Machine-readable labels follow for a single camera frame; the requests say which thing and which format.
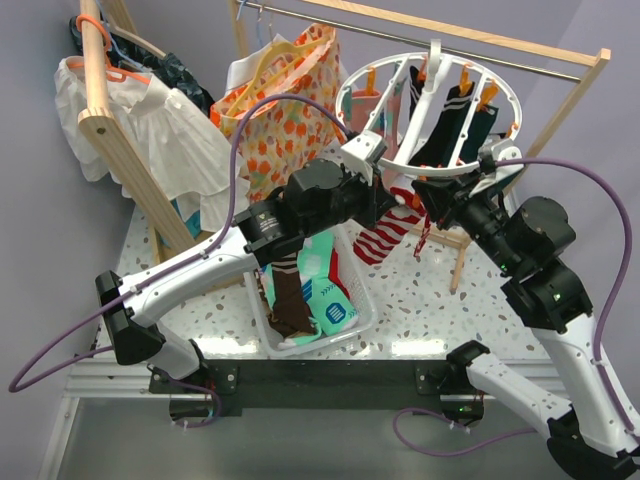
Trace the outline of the white round sock hanger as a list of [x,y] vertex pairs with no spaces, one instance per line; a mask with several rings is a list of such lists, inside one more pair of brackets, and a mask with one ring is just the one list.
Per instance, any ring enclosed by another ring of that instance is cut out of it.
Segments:
[[470,163],[460,161],[459,153],[467,139],[467,131],[474,113],[486,105],[498,107],[499,115],[484,145],[504,138],[510,138],[514,142],[522,125],[523,112],[521,103],[511,86],[490,68],[471,58],[442,51],[438,40],[431,41],[424,51],[381,58],[351,74],[340,87],[335,101],[335,111],[341,124],[348,128],[343,108],[350,110],[352,91],[366,89],[371,94],[375,89],[381,93],[378,105],[371,112],[364,129],[361,132],[356,131],[357,135],[365,130],[372,131],[371,127],[378,120],[387,99],[392,94],[402,92],[400,112],[397,116],[398,146],[400,146],[409,123],[409,67],[411,65],[416,66],[424,75],[426,82],[422,101],[427,104],[426,118],[412,156],[426,143],[433,131],[449,90],[459,86],[462,91],[465,91],[471,81],[475,83],[475,88],[448,164],[440,167],[416,167],[401,164],[400,160],[396,159],[398,151],[393,160],[384,159],[383,154],[375,167],[384,173],[386,181],[391,182],[399,175],[427,179],[456,177],[478,169],[479,152],[477,160]]

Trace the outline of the red white striped sock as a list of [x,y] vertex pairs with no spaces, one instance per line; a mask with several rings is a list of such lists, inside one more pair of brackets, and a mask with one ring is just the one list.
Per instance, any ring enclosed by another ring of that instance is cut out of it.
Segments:
[[420,254],[427,242],[427,238],[431,231],[431,219],[430,219],[429,213],[424,207],[423,203],[422,203],[422,206],[423,206],[422,209],[418,209],[418,210],[414,209],[417,213],[421,214],[421,218],[423,220],[423,226],[420,232],[419,240],[416,243],[414,253],[413,253],[413,256],[416,260],[420,258]]

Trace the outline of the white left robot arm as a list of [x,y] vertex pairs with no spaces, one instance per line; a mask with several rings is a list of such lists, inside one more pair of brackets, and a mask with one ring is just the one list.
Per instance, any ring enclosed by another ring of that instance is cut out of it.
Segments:
[[138,274],[100,274],[96,290],[117,363],[150,363],[183,391],[200,390],[207,380],[204,357],[194,341],[162,324],[167,312],[301,250],[307,238],[348,220],[373,227],[396,203],[379,173],[366,181],[343,166],[316,159],[266,200],[237,214],[227,230]]

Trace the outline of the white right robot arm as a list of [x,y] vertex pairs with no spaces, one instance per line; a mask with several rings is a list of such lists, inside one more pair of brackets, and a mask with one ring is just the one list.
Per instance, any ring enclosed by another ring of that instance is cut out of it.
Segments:
[[616,375],[601,372],[607,357],[596,347],[593,306],[578,275],[560,259],[576,238],[556,201],[531,197],[513,215],[475,192],[477,175],[415,180],[412,187],[439,227],[460,226],[500,269],[506,301],[552,360],[566,395],[539,387],[502,363],[476,340],[447,356],[448,386],[473,387],[495,397],[544,440],[573,479],[627,479],[638,471],[639,439],[626,425],[638,412]]

